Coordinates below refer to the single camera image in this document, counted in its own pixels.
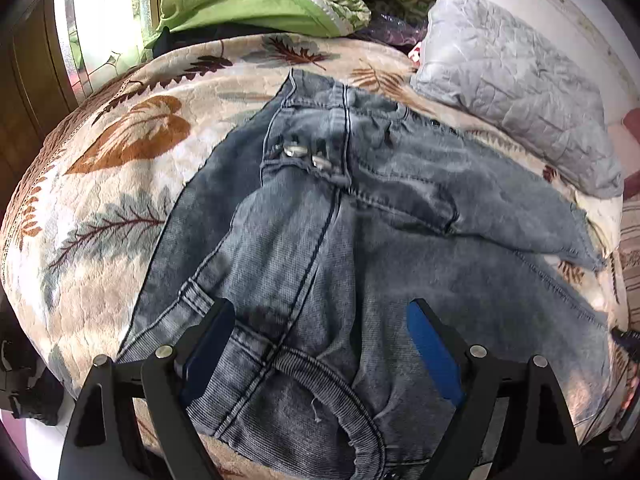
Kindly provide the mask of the pink red sofa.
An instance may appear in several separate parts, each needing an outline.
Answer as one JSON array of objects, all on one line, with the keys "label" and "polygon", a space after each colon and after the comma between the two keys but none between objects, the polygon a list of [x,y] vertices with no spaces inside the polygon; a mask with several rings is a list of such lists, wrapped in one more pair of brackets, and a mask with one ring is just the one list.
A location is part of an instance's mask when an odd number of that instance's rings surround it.
[{"label": "pink red sofa", "polygon": [[640,110],[630,110],[622,119],[608,125],[608,134],[623,167],[624,199],[639,193]]}]

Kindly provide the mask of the grey-blue denim jeans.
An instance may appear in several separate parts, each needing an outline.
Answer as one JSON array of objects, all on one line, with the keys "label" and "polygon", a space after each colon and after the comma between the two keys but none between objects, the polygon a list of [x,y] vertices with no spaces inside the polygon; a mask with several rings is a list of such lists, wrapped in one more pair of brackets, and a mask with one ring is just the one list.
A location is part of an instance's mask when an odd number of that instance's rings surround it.
[{"label": "grey-blue denim jeans", "polygon": [[437,120],[293,70],[181,192],[121,361],[172,344],[218,298],[236,322],[194,425],[303,479],[414,479],[454,409],[406,326],[424,299],[470,344],[545,356],[574,423],[610,385],[604,314],[558,257],[603,260],[543,178]]}]

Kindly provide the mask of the stained glass window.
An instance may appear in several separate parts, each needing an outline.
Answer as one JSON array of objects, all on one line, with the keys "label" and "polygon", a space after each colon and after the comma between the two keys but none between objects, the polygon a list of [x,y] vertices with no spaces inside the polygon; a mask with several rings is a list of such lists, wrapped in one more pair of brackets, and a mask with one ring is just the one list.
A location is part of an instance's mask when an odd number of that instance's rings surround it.
[{"label": "stained glass window", "polygon": [[77,102],[138,65],[153,29],[151,0],[54,0],[54,18]]}]

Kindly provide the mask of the grey quilted pillow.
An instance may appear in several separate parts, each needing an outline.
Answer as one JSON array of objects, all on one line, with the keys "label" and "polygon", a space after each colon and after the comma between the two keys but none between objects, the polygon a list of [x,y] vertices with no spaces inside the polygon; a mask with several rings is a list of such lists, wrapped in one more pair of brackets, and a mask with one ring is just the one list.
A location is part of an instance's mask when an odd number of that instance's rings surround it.
[{"label": "grey quilted pillow", "polygon": [[598,87],[545,36],[488,0],[436,0],[411,87],[508,134],[580,188],[620,196]]}]

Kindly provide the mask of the striped pink sofa cushion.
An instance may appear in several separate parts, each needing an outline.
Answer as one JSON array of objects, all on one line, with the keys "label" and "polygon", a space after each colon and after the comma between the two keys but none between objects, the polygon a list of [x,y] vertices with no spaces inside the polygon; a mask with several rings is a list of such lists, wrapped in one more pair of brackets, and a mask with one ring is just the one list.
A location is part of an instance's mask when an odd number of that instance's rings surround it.
[{"label": "striped pink sofa cushion", "polygon": [[640,309],[640,210],[639,202],[626,202],[620,227],[620,263],[629,309],[629,326],[639,329]]}]

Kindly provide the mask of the leaf pattern fleece blanket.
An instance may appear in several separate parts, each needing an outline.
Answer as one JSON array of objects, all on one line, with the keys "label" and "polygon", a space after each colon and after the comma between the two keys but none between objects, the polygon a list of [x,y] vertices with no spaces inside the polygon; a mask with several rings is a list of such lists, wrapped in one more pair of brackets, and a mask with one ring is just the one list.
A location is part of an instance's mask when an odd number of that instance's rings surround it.
[{"label": "leaf pattern fleece blanket", "polygon": [[[500,129],[416,93],[410,62],[390,48],[259,35],[186,47],[114,80],[58,124],[17,185],[2,222],[1,281],[30,340],[68,390],[78,391],[95,354],[119,359],[181,192],[293,70],[405,105],[547,181],[584,212],[603,260],[597,271],[558,257],[550,264],[610,329],[622,196],[586,194]],[[609,332],[608,357],[604,402],[588,424],[574,423],[579,439],[603,432],[622,405],[627,361]]]}]

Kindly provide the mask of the dark purple cloth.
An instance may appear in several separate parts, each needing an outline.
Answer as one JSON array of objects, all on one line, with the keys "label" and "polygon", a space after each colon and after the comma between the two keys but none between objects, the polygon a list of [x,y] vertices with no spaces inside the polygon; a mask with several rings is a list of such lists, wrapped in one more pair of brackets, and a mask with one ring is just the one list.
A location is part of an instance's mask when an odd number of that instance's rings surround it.
[{"label": "dark purple cloth", "polygon": [[371,11],[369,24],[351,34],[350,38],[385,44],[405,54],[424,39],[431,2],[422,8],[404,6],[400,0],[363,2]]}]

